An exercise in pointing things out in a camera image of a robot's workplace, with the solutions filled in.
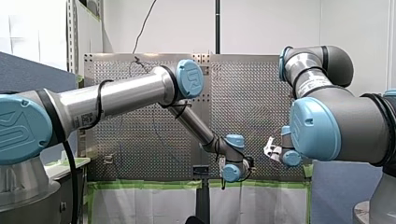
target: robotic arm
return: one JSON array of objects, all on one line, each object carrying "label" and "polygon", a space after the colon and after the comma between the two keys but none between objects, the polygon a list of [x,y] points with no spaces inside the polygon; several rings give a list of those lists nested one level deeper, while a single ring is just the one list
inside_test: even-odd
[{"label": "robotic arm", "polygon": [[296,100],[281,146],[273,146],[271,137],[265,154],[288,166],[302,157],[383,166],[370,201],[370,223],[396,223],[396,92],[355,97],[345,89],[352,81],[352,61],[336,47],[285,48],[279,65],[279,77],[291,85]]},{"label": "robotic arm", "polygon": [[225,163],[220,161],[220,175],[226,182],[236,182],[247,178],[253,169],[254,161],[243,153],[245,140],[242,135],[228,134],[225,138],[213,133],[189,108],[185,102],[168,107],[168,110],[201,143],[206,152],[225,156]]},{"label": "robotic arm", "polygon": [[[59,195],[59,184],[49,182],[38,157],[43,149],[63,143],[74,130],[90,129],[102,119],[155,103],[168,108],[202,143],[205,151],[225,155],[227,165],[222,170],[225,181],[244,178],[251,172],[253,161],[248,161],[242,153],[243,137],[218,137],[183,101],[200,95],[203,87],[199,65],[182,60],[155,67],[141,77],[105,80],[97,86],[74,91],[54,93],[44,89],[0,94],[0,219],[16,223],[17,214],[24,211],[21,209],[38,206],[50,195],[51,198]],[[54,206],[48,210],[59,213]],[[59,223],[55,215],[52,220],[43,218],[47,219],[38,222]]]}]

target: white wall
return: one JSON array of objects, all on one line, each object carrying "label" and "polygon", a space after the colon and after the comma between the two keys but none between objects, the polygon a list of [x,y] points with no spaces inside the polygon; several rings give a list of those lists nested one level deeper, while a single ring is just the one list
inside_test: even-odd
[{"label": "white wall", "polygon": [[[151,1],[105,0],[105,52],[132,52]],[[221,1],[221,53],[319,44],[319,0]],[[158,1],[136,52],[215,51],[215,1]]]},{"label": "white wall", "polygon": [[[131,53],[152,1],[104,1],[105,52]],[[158,1],[151,11],[138,52],[209,52],[215,47],[212,0]]]},{"label": "white wall", "polygon": [[322,0],[320,44],[352,58],[356,94],[384,92],[388,79],[390,0]]},{"label": "white wall", "polygon": [[319,44],[319,0],[221,1],[221,53],[279,54]]},{"label": "white wall", "polygon": [[0,51],[66,70],[65,4],[0,0]]}]

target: metal pole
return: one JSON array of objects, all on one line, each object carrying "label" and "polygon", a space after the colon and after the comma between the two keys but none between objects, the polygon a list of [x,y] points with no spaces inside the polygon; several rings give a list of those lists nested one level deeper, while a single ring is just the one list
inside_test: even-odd
[{"label": "metal pole", "polygon": [[216,0],[216,54],[220,54],[220,0]]}]

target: black cable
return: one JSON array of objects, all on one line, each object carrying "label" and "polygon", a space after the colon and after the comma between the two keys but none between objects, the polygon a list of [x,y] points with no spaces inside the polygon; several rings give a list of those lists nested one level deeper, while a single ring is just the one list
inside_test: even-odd
[{"label": "black cable", "polygon": [[63,142],[64,151],[66,151],[67,159],[69,160],[70,165],[70,175],[72,177],[72,189],[73,189],[73,210],[72,210],[72,224],[77,224],[78,222],[78,177],[77,177],[77,168],[76,163],[73,156],[72,148],[70,147],[69,142],[66,140]]},{"label": "black cable", "polygon": [[111,80],[111,79],[106,79],[106,80],[103,80],[103,81],[99,84],[99,86],[98,86],[98,95],[97,95],[97,97],[96,97],[96,108],[97,108],[97,116],[96,116],[96,119],[95,119],[95,121],[94,121],[89,127],[82,128],[81,130],[88,130],[88,129],[91,129],[91,128],[93,128],[94,126],[96,126],[96,124],[99,123],[100,118],[102,117],[102,113],[104,112],[104,111],[103,111],[103,108],[102,108],[102,88],[105,86],[105,84],[106,84],[107,82],[112,82],[112,81],[113,81],[113,80]]},{"label": "black cable", "polygon": [[142,29],[140,30],[140,33],[136,38],[136,43],[134,44],[134,51],[132,51],[132,54],[134,54],[136,52],[137,45],[139,43],[139,38],[143,34],[143,31],[145,30],[145,26],[146,26],[146,22],[148,21],[149,14],[151,13],[151,10],[154,8],[154,5],[156,2],[157,2],[157,0],[154,0],[151,4],[151,7],[149,8],[148,15],[146,16],[145,20],[143,21]]},{"label": "black cable", "polygon": [[238,180],[238,182],[244,182],[245,180],[247,180],[250,177],[251,173],[252,173],[251,170],[249,170],[247,176],[242,180]]},{"label": "black cable", "polygon": [[6,95],[12,95],[12,94],[17,94],[19,93],[18,91],[0,91],[0,94],[6,94]]},{"label": "black cable", "polygon": [[222,190],[225,190],[225,184],[226,184],[226,182],[225,182],[224,178],[221,178],[221,189]]}]

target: perforated metal panel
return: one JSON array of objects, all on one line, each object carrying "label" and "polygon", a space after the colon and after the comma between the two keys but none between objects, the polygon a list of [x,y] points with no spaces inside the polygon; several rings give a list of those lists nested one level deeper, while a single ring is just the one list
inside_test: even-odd
[{"label": "perforated metal panel", "polygon": [[[263,154],[268,138],[279,138],[279,128],[289,121],[290,87],[278,79],[278,57],[212,55],[210,62],[211,128],[223,136],[245,136],[245,154],[253,156],[257,167],[253,178],[304,179],[302,167],[287,169]],[[210,168],[219,172],[214,155]]]},{"label": "perforated metal panel", "polygon": [[[177,63],[191,55],[87,55],[86,71],[91,84],[105,79],[145,75],[154,66]],[[87,139],[97,155],[89,169],[90,180],[191,179],[191,138],[173,116],[159,105],[151,105],[121,117],[100,122]]]},{"label": "perforated metal panel", "polygon": [[[286,169],[263,155],[268,137],[278,136],[279,128],[288,123],[291,103],[290,88],[277,77],[277,56],[137,57],[144,68],[134,63],[136,58],[129,54],[87,55],[86,85],[99,84],[105,79],[141,76],[156,65],[195,59],[205,69],[206,84],[203,94],[192,102],[192,108],[216,133],[245,136],[246,154],[256,160],[253,178],[304,180],[302,167]],[[167,110],[155,105],[101,122],[87,132],[87,150],[96,154],[89,167],[90,180],[192,179],[191,167],[207,163],[207,155],[182,125]],[[215,156],[210,155],[209,159],[211,177],[219,178]]]}]

